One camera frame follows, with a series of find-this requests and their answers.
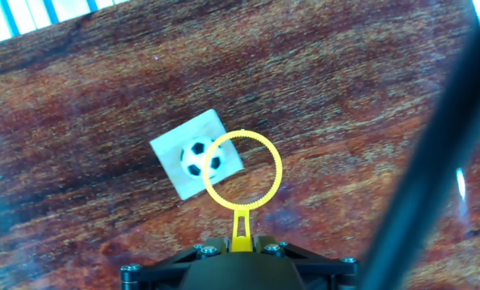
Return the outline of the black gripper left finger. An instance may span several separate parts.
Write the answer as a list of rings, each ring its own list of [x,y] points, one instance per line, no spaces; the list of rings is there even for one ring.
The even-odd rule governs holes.
[[[121,290],[177,289],[197,261],[229,252],[228,238],[209,238],[153,265],[131,263],[120,269]]]

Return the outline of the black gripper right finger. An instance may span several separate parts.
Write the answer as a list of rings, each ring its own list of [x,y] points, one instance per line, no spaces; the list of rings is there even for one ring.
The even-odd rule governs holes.
[[[354,257],[326,258],[300,246],[277,241],[273,236],[255,236],[254,251],[274,255],[278,262],[291,262],[305,289],[356,289],[359,262]]]

